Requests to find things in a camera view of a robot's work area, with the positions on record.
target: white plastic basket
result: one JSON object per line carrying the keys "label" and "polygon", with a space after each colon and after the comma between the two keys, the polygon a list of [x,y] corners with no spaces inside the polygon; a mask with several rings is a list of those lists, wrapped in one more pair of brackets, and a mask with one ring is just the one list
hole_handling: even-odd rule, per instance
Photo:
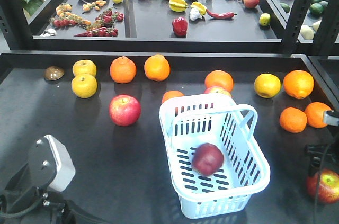
{"label": "white plastic basket", "polygon": [[[237,105],[224,94],[183,96],[164,102],[159,117],[172,184],[186,217],[240,211],[252,194],[267,187],[270,167],[253,137],[257,113],[252,106]],[[205,142],[225,157],[208,177],[191,167],[195,149]]]}

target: black cable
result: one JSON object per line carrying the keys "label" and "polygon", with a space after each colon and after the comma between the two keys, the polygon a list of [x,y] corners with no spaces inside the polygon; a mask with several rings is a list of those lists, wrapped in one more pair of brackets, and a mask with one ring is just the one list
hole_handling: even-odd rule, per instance
{"label": "black cable", "polygon": [[2,212],[0,210],[0,218],[5,218],[5,219],[20,218],[20,217],[26,215],[27,213],[33,211],[42,202],[42,199],[43,199],[43,197],[42,197],[43,193],[41,193],[39,191],[39,189],[37,189],[37,195],[39,197],[29,207],[27,207],[26,209],[24,209],[20,212],[6,213],[6,212]]}
{"label": "black cable", "polygon": [[322,158],[320,159],[320,165],[319,165],[319,171],[318,171],[318,177],[317,177],[317,187],[316,187],[316,194],[314,197],[314,208],[313,208],[313,224],[316,224],[316,212],[317,212],[317,204],[318,204],[318,194],[319,194],[319,187],[320,187],[320,178],[322,175],[323,167],[324,167],[324,162],[325,162],[325,156],[331,146],[331,144],[327,144],[326,148],[322,154]]}

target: red bell pepper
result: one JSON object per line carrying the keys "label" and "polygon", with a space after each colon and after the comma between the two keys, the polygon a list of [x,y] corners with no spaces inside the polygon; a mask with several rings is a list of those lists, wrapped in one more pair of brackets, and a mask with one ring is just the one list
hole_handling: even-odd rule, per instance
{"label": "red bell pepper", "polygon": [[173,32],[178,37],[184,37],[187,34],[188,23],[183,17],[178,17],[172,21]]}

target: shelf post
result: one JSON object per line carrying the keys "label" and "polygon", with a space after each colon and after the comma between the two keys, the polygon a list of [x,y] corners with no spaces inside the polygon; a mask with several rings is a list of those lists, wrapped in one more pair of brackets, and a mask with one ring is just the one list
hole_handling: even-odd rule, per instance
{"label": "shelf post", "polygon": [[0,0],[0,28],[11,50],[33,49],[33,36],[20,0]]}
{"label": "shelf post", "polygon": [[297,50],[297,40],[311,0],[294,0],[284,34],[280,53],[292,54]]}

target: garlic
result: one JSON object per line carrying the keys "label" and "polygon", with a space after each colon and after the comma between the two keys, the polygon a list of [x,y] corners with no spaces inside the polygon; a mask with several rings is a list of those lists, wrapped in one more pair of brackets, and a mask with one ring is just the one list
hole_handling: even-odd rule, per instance
{"label": "garlic", "polygon": [[202,15],[200,15],[200,12],[197,8],[191,8],[190,20],[195,21],[197,19],[202,19]]}

